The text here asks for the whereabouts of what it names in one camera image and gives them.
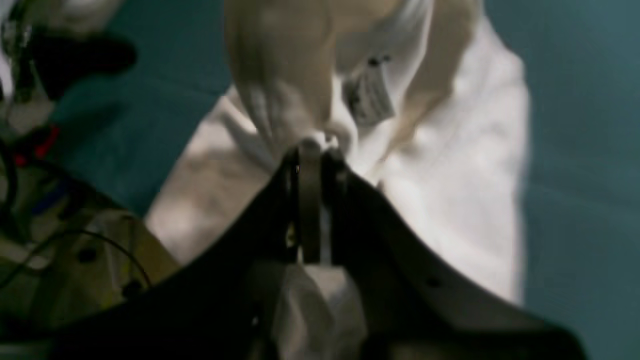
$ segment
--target black wire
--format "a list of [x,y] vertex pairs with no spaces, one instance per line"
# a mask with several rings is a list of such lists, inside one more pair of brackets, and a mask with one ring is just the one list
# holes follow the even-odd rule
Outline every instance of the black wire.
[[9,146],[0,139],[0,158],[4,164],[4,172],[7,179],[7,189],[4,201],[0,202],[0,224],[4,219],[8,218],[15,205],[18,196],[18,170],[15,167],[15,161]]
[[113,246],[118,251],[120,251],[122,254],[127,256],[127,258],[129,258],[129,260],[136,266],[136,268],[138,268],[138,270],[140,271],[140,274],[145,279],[145,283],[147,284],[147,287],[148,288],[152,287],[151,279],[149,278],[149,275],[147,274],[145,269],[142,267],[142,264],[140,264],[138,259],[136,259],[136,257],[133,256],[133,254],[131,254],[129,251],[127,251],[125,248],[123,248],[120,244],[118,244],[117,242],[107,238],[104,235],[101,235],[101,234],[98,234],[98,233],[94,233],[92,231],[87,231],[87,230],[68,230],[68,231],[62,231],[62,232],[57,233],[57,234],[53,234],[50,238],[46,239],[41,244],[39,244],[35,249],[33,249],[33,251],[31,251],[29,253],[29,256],[27,256],[27,258],[23,262],[21,262],[19,265],[17,265],[15,268],[13,268],[13,270],[9,273],[9,275],[7,275],[0,282],[0,290],[4,289],[9,284],[11,284],[11,282],[14,280],[14,278],[16,276],[18,276],[27,267],[27,264],[33,259],[34,256],[36,256],[39,252],[43,251],[53,241],[56,241],[57,239],[60,239],[60,238],[64,238],[65,236],[68,236],[68,235],[88,235],[88,236],[93,236],[94,238],[100,239],[103,242],[108,243],[109,245]]

